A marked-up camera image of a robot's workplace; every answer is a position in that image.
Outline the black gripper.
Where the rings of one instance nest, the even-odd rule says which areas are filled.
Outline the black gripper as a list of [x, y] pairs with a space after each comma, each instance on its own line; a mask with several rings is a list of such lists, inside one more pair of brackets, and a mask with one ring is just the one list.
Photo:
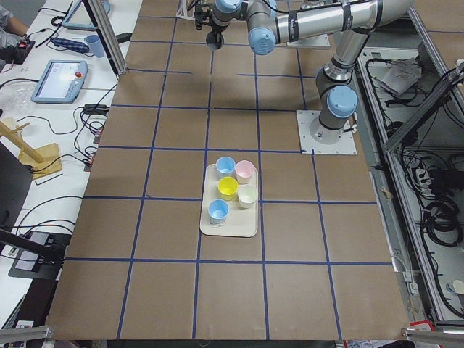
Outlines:
[[210, 22], [212, 25], [212, 32], [215, 36], [223, 33], [229, 26], [229, 14], [221, 11], [217, 7], [211, 8]]

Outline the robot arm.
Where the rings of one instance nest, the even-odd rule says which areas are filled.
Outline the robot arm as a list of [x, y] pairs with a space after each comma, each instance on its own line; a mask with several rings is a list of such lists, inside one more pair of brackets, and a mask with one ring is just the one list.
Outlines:
[[327, 49], [328, 36], [340, 33], [336, 51], [316, 75], [322, 111], [315, 123], [315, 137], [333, 141], [357, 108], [356, 101], [348, 105], [340, 101], [356, 96], [349, 82], [367, 40], [412, 5], [412, 1], [303, 1], [298, 9], [279, 10], [275, 1], [213, 1], [197, 4], [194, 15], [198, 29], [210, 26], [206, 42], [211, 49], [223, 46], [223, 32], [231, 22], [245, 22], [249, 46], [261, 56], [279, 44]]

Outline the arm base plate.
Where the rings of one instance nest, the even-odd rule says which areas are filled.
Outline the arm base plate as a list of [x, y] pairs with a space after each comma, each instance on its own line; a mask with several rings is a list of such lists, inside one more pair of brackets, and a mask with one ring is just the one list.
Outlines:
[[329, 130], [319, 120], [318, 110], [297, 110], [300, 150], [303, 154], [357, 155], [354, 134], [357, 115], [351, 125], [347, 120], [342, 129]]

